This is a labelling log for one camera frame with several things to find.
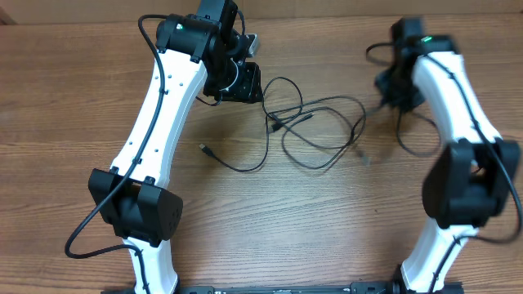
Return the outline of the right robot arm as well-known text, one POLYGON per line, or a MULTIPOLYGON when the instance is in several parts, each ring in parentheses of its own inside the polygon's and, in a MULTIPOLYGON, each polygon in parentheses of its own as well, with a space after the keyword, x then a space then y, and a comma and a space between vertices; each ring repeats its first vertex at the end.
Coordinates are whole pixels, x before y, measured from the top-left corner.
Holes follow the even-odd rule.
POLYGON ((513 178, 520 146, 504 140, 483 112, 467 78, 464 59, 449 35, 427 34, 419 17, 403 17, 391 26, 391 66, 375 78, 382 103, 401 113, 423 102, 431 108, 443 151, 422 186, 427 221, 418 241, 392 281, 370 283, 372 293, 461 293, 460 283, 445 276, 471 239, 509 244, 522 223, 505 238, 481 236, 479 230, 521 200, 513 178))

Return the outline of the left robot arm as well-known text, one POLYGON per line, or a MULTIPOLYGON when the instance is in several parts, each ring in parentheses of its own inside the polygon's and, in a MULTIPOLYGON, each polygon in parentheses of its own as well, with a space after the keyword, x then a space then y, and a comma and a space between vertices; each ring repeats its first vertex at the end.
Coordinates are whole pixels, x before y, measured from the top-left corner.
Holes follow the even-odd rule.
POLYGON ((174 293, 178 277, 170 240, 182 199, 168 190, 173 155, 198 94, 217 103, 262 100, 253 62, 255 34, 236 30, 242 18, 231 0, 203 0, 194 14, 159 16, 148 40, 154 69, 145 100, 109 170, 94 170, 88 188, 95 212, 111 225, 132 258, 135 293, 174 293))

